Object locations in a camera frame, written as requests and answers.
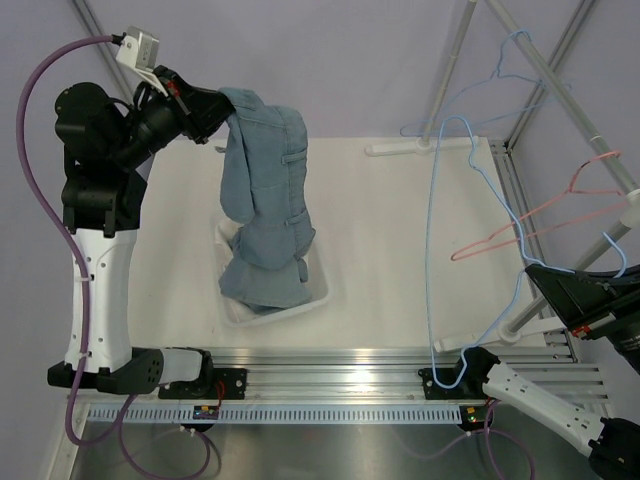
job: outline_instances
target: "black clamp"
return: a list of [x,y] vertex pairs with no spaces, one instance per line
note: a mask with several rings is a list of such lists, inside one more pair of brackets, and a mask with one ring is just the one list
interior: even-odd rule
[[[482,391],[482,384],[488,381],[487,375],[494,365],[500,363],[498,357],[482,347],[470,348],[464,353],[467,370],[456,388],[439,387],[433,378],[431,368],[418,370],[422,378],[422,389],[427,400],[486,400],[488,397]],[[436,368],[438,380],[451,385],[462,371],[462,359],[455,367]]]
[[247,389],[247,369],[214,367],[211,353],[202,354],[200,376],[191,382],[173,382],[169,388],[161,388],[158,397],[162,400],[244,400]]

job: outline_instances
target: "metal frame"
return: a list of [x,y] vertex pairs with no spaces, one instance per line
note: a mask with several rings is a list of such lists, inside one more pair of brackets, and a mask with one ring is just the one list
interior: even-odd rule
[[[520,30],[518,24],[499,0],[486,1],[491,11],[496,15],[500,23],[509,33]],[[514,42],[520,48],[520,51],[534,68],[536,73],[538,73],[538,75],[540,75],[544,80],[547,88],[556,96],[560,105],[567,112],[572,122],[575,124],[576,128],[578,128],[583,138],[593,149],[595,154],[602,155],[611,152],[612,149],[609,147],[602,135],[600,135],[595,125],[591,123],[580,105],[578,105],[578,103],[569,94],[560,79],[552,71],[549,65],[547,65],[547,62],[542,58],[531,41],[525,35],[517,35],[514,37]],[[637,183],[633,180],[617,156],[610,157],[603,163],[624,193],[629,194],[638,189]],[[630,228],[620,222],[616,222],[616,224],[614,224],[607,233],[613,240],[618,241],[630,230]],[[595,260],[600,258],[609,248],[610,245],[606,239],[598,239],[598,241],[596,241],[596,243],[578,260],[575,268],[578,270],[584,270]],[[546,302],[542,297],[534,300],[520,315],[506,325],[507,331],[510,333],[516,333],[520,328],[526,325],[531,318],[538,314],[545,304]]]
[[[569,23],[564,29],[564,32],[562,32],[560,40],[556,44],[553,52],[551,53],[551,56],[549,57],[549,60],[547,61],[549,68],[553,72],[558,72],[564,66],[567,58],[569,58],[569,55],[577,42],[578,37],[580,36],[580,33],[587,24],[599,1],[600,0],[580,1],[579,5],[571,16]],[[528,108],[543,102],[548,94],[549,91],[546,88],[544,88],[542,85],[536,85],[536,87],[531,92],[531,95],[529,95],[524,108]],[[513,148],[520,140],[523,132],[531,123],[536,113],[536,109],[531,109],[525,110],[520,114],[520,116],[516,120],[516,124],[511,130],[511,133],[509,133],[505,141],[505,145],[509,153],[513,151]]]

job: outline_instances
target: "white table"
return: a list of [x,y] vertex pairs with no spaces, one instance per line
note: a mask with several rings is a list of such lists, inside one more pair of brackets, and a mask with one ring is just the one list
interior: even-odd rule
[[[333,298],[317,310],[250,328],[226,326],[212,266],[211,225],[223,156],[176,141],[156,158],[131,270],[129,325],[140,346],[388,348],[428,343],[424,240],[433,155],[369,158],[381,139],[312,139],[306,198],[331,275]],[[508,223],[468,151],[444,151],[432,233],[435,335],[481,331],[513,294],[515,245],[460,262],[451,253]],[[476,162],[499,181],[486,139]],[[505,232],[504,237],[513,237]],[[531,301],[524,284],[513,314]],[[541,335],[523,339],[544,346]]]

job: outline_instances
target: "lavender wall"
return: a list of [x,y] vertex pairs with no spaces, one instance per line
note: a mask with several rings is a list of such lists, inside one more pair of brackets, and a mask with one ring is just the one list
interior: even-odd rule
[[[159,62],[195,85],[251,88],[300,109],[318,137],[391,136],[424,118],[464,0],[112,0],[90,2],[104,28],[137,25],[160,38]],[[548,55],[576,0],[505,0]],[[480,0],[451,93],[490,75],[506,34]],[[531,72],[518,52],[507,69]],[[521,108],[513,80],[469,92],[455,113],[474,121]],[[504,137],[515,117],[482,133]]]
[[[561,76],[573,85],[572,93],[583,106],[611,148],[624,152],[623,164],[640,179],[637,117],[638,45],[640,3],[633,0],[600,2],[581,35]],[[578,131],[558,105],[545,107],[535,118],[515,156],[522,162],[534,204],[542,203],[566,188],[575,169],[593,155]],[[581,185],[616,188],[601,166],[590,167]],[[564,201],[540,215],[540,225],[554,225],[618,201],[615,198],[582,197]],[[619,212],[570,226],[549,234],[545,247],[549,260],[570,266],[593,243],[602,230],[613,225]],[[620,246],[630,265],[640,261],[640,232],[627,235]],[[610,252],[594,269],[617,269],[620,260]],[[584,359],[600,363],[616,413],[640,422],[636,408],[640,398],[640,379],[606,340],[582,344]]]

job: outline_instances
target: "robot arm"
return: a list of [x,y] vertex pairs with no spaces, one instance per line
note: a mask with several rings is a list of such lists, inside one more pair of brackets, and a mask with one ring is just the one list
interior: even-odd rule
[[[151,393],[173,384],[186,396],[207,397],[217,381],[210,354],[185,348],[132,348],[127,325],[129,268],[146,181],[136,168],[183,134],[203,144],[234,109],[219,92],[193,87],[176,72],[155,67],[158,41],[130,28],[117,60],[143,78],[134,104],[79,83],[56,100],[56,134],[64,143],[67,181],[63,223],[83,253],[89,277],[74,266],[73,328],[64,361],[49,384],[69,388],[83,329],[82,284],[89,283],[89,348],[81,388],[114,394]],[[123,114],[116,103],[127,107]]]
[[[463,381],[471,390],[479,387],[556,432],[587,456],[604,480],[640,478],[640,427],[602,418],[550,394],[484,348],[469,349],[465,355],[469,368]],[[461,369],[462,362],[456,368]]]

